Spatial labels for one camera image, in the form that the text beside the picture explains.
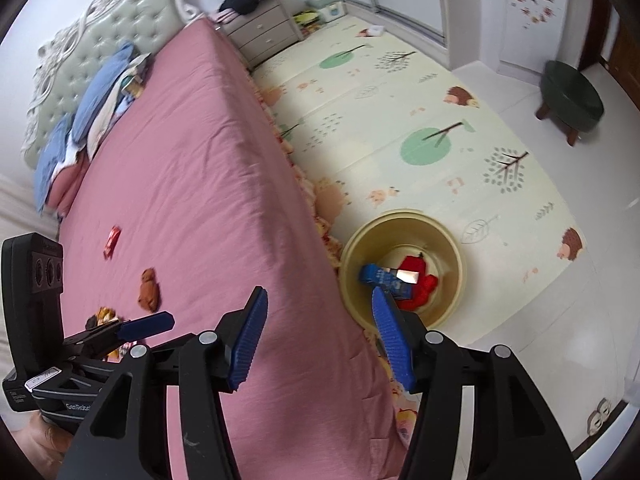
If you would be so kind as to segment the person's left hand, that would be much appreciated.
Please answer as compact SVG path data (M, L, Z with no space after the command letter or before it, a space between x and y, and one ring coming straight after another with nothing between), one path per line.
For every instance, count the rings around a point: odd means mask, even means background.
M43 479L58 476L73 435L47 422L39 412L33 412L25 427L11 432L12 437Z

